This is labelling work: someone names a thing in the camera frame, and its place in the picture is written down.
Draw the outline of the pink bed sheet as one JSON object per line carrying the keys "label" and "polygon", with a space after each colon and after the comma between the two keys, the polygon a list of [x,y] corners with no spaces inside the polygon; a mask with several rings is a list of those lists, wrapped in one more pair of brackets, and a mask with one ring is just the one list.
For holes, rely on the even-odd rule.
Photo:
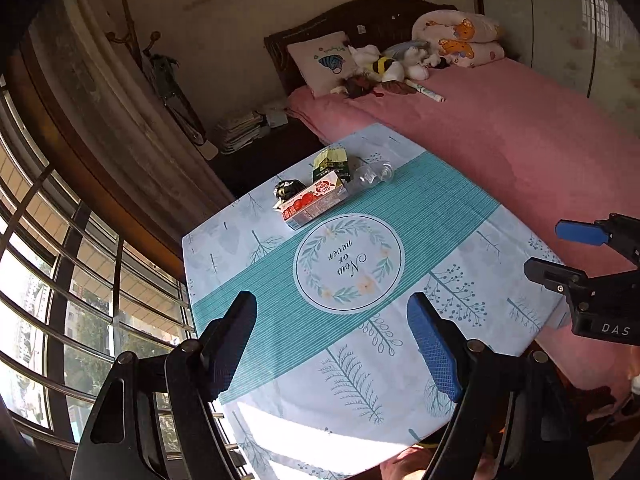
{"label": "pink bed sheet", "polygon": [[487,298],[482,335],[514,352],[536,339],[574,386],[626,396],[638,351],[575,336],[562,297],[527,281],[523,266],[534,256],[592,276],[625,269],[612,249],[564,242],[554,228],[562,219],[638,216],[638,138],[584,96],[507,59],[435,70],[425,87],[446,101],[419,93],[315,98],[302,87],[288,108],[328,143],[384,125],[495,198],[498,209],[451,257]]}

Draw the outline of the window with metal bars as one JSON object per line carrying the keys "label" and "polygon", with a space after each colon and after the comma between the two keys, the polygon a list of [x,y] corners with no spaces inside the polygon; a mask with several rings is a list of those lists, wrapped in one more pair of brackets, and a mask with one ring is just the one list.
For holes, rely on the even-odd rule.
{"label": "window with metal bars", "polygon": [[[75,452],[116,358],[198,339],[186,291],[69,188],[1,79],[1,474],[73,479]],[[186,476],[169,398],[155,396],[169,477]],[[239,478],[224,415],[209,404]]]}

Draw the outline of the white marker pen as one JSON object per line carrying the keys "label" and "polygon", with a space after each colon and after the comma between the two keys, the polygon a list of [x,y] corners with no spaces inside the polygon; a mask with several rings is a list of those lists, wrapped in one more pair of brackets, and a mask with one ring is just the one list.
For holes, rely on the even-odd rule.
{"label": "white marker pen", "polygon": [[413,90],[416,90],[416,92],[422,94],[422,96],[427,96],[428,98],[432,99],[435,102],[441,103],[446,101],[446,99],[440,94],[438,94],[437,92],[427,89],[426,87],[422,86],[422,84],[418,84],[417,82],[411,79],[406,79],[405,83],[410,88],[413,88]]}

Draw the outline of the clear plastic bottle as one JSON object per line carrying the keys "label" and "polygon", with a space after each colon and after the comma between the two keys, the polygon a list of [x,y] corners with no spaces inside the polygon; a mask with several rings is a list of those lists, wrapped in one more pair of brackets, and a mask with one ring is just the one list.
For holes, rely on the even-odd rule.
{"label": "clear plastic bottle", "polygon": [[375,188],[381,183],[388,183],[393,180],[394,173],[394,167],[387,160],[374,162],[360,160],[352,170],[350,192],[358,194]]}

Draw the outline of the bee plush toy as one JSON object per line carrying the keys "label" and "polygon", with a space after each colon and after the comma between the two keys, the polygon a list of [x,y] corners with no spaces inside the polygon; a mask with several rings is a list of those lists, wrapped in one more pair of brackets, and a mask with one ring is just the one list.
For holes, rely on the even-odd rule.
{"label": "bee plush toy", "polygon": [[384,52],[373,44],[360,48],[348,46],[348,50],[358,65],[357,71],[343,79],[331,93],[344,94],[353,100],[367,94],[382,96],[382,90],[401,96],[418,93],[406,85],[406,79],[424,86],[431,68],[448,66],[448,62],[422,40],[394,44]]}

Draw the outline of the green drink carton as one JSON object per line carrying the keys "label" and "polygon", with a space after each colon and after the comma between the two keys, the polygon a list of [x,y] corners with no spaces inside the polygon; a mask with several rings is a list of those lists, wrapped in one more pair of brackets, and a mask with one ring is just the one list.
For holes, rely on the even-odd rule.
{"label": "green drink carton", "polygon": [[352,180],[347,152],[341,146],[325,148],[312,162],[312,177],[318,181],[330,172],[334,172],[343,182]]}

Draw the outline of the strawberry milk carton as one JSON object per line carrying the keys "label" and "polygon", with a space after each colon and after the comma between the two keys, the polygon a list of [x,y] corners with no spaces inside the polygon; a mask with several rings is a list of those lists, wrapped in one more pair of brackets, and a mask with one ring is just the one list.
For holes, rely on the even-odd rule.
{"label": "strawberry milk carton", "polygon": [[279,198],[273,209],[286,226],[297,231],[346,200],[347,195],[343,180],[332,170],[287,200]]}

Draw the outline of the black crumpled wrapper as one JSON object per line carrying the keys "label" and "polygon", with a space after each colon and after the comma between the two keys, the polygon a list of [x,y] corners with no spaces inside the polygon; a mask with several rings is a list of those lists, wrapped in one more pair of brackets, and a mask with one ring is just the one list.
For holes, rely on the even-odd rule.
{"label": "black crumpled wrapper", "polygon": [[290,200],[306,188],[303,182],[297,179],[281,180],[273,189],[273,195],[279,203]]}

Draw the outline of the dark wooden headboard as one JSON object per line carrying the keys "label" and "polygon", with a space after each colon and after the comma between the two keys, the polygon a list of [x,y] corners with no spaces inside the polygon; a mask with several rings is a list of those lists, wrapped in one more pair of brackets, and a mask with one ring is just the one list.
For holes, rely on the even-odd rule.
{"label": "dark wooden headboard", "polygon": [[287,96],[305,85],[304,78],[288,52],[289,44],[344,32],[354,47],[374,44],[381,51],[412,36],[421,15],[437,10],[456,10],[451,4],[425,0],[352,0],[312,18],[306,23],[276,32],[264,45]]}

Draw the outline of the beige curtain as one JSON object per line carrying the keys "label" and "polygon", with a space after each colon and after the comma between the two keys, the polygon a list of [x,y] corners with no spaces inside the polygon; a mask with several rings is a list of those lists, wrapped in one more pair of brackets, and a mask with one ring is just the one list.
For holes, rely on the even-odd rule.
{"label": "beige curtain", "polygon": [[154,203],[218,210],[233,196],[172,120],[132,56],[106,38],[101,0],[46,0],[28,33],[44,79],[91,155]]}

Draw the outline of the white printed pillow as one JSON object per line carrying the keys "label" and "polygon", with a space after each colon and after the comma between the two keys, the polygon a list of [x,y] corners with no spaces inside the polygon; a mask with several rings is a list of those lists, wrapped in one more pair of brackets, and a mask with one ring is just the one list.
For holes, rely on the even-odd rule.
{"label": "white printed pillow", "polygon": [[343,79],[356,73],[358,65],[346,46],[347,40],[346,32],[332,32],[288,45],[288,53],[315,98],[327,96]]}

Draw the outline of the stack of books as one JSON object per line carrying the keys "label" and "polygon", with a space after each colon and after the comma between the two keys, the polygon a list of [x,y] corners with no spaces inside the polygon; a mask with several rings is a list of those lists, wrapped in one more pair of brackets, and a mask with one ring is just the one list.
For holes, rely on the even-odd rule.
{"label": "stack of books", "polygon": [[222,118],[213,128],[213,137],[221,154],[228,155],[287,124],[288,104],[285,100],[272,101],[243,114]]}

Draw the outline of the wooden coat rack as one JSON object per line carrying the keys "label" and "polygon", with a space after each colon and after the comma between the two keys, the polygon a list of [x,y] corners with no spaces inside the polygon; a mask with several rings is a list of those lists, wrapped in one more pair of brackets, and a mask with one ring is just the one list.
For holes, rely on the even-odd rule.
{"label": "wooden coat rack", "polygon": [[182,91],[176,79],[175,69],[179,62],[168,55],[155,53],[155,44],[162,36],[158,30],[151,32],[149,42],[144,49],[136,31],[128,0],[120,0],[126,22],[126,32],[117,36],[116,32],[107,32],[106,39],[111,44],[123,44],[153,91],[162,101],[163,107],[177,124],[182,133],[190,140],[205,160],[210,162],[218,154],[218,148],[207,136],[200,116]]}

